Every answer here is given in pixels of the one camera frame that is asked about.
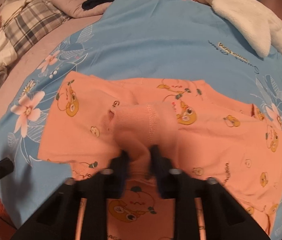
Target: yellow cartoon bear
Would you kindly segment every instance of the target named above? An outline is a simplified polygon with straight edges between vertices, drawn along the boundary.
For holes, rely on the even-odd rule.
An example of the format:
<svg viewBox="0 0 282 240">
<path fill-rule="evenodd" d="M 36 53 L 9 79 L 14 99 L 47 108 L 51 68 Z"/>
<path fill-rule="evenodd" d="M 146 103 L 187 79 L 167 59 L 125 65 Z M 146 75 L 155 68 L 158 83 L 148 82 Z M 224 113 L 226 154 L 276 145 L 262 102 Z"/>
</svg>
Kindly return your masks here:
<svg viewBox="0 0 282 240">
<path fill-rule="evenodd" d="M 124 191 L 123 199 L 112 200 L 108 210 L 116 219 L 130 223 L 148 212 L 156 214 L 154 204 L 154 198 L 150 194 L 135 186 Z"/>
<path fill-rule="evenodd" d="M 258 118 L 260 121 L 265 119 L 265 115 L 261 113 L 260 109 L 255 106 L 255 118 Z"/>
<path fill-rule="evenodd" d="M 100 130 L 95 126 L 91 126 L 90 132 L 94 134 L 96 137 L 100 136 Z"/>
<path fill-rule="evenodd" d="M 225 120 L 225 123 L 228 127 L 238 127 L 241 124 L 240 121 L 232 115 L 228 115 L 227 117 L 223 118 L 223 120 Z"/>
<path fill-rule="evenodd" d="M 267 172 L 262 172 L 260 176 L 260 184 L 262 187 L 265 187 L 268 184 L 268 173 Z"/>
<path fill-rule="evenodd" d="M 193 108 L 186 105 L 183 101 L 180 102 L 181 113 L 177 114 L 178 123 L 189 125 L 197 120 L 197 114 Z"/>
<path fill-rule="evenodd" d="M 275 152 L 279 145 L 279 136 L 271 125 L 267 126 L 267 133 L 265 134 L 266 146 Z"/>
<path fill-rule="evenodd" d="M 254 214 L 254 207 L 248 207 L 248 208 L 247 208 L 247 212 L 248 212 L 250 215 L 253 215 L 253 214 Z"/>
<path fill-rule="evenodd" d="M 270 208 L 268 214 L 269 214 L 269 215 L 274 215 L 274 214 L 276 213 L 276 211 L 278 210 L 278 206 L 279 206 L 278 204 L 274 204 L 274 205 Z"/>
<path fill-rule="evenodd" d="M 73 82 L 74 80 L 71 80 L 67 85 L 62 85 L 55 97 L 58 108 L 70 117 L 75 116 L 79 110 L 79 101 L 71 87 Z"/>
<path fill-rule="evenodd" d="M 202 176 L 204 173 L 204 170 L 202 168 L 193 168 L 193 173 L 195 173 L 195 175 L 197 176 Z"/>
</svg>

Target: bed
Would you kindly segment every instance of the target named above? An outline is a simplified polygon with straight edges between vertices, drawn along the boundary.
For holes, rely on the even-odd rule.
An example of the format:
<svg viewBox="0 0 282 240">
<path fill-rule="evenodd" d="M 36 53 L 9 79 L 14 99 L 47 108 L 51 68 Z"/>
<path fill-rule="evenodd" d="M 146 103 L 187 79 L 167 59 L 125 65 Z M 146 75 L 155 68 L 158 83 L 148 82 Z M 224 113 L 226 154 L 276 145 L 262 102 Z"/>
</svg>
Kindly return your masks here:
<svg viewBox="0 0 282 240">
<path fill-rule="evenodd" d="M 51 57 L 54 64 L 45 64 Z M 230 22 L 191 0 L 115 0 L 103 16 L 71 19 L 44 36 L 0 89 L 0 160 L 15 161 L 14 173 L 0 181 L 0 198 L 17 227 L 71 177 L 68 164 L 37 158 L 52 101 L 71 70 L 106 80 L 205 80 L 229 98 L 278 113 L 282 125 L 282 55 L 274 47 L 260 58 Z M 10 109 L 33 82 L 45 95 L 22 138 Z M 282 239 L 282 198 L 271 239 Z"/>
</svg>

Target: pink bedsheet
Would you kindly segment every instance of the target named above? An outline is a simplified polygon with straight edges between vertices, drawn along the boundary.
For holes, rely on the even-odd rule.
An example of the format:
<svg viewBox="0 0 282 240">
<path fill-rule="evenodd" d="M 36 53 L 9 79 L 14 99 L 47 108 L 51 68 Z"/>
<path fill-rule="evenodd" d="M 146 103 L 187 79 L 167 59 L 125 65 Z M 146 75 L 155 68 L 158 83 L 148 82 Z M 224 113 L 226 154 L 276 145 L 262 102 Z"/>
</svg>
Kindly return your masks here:
<svg viewBox="0 0 282 240">
<path fill-rule="evenodd" d="M 46 56 L 67 36 L 98 21 L 101 15 L 71 19 L 43 37 L 15 65 L 0 89 L 0 118 L 13 101 L 25 78 L 32 73 Z"/>
</svg>

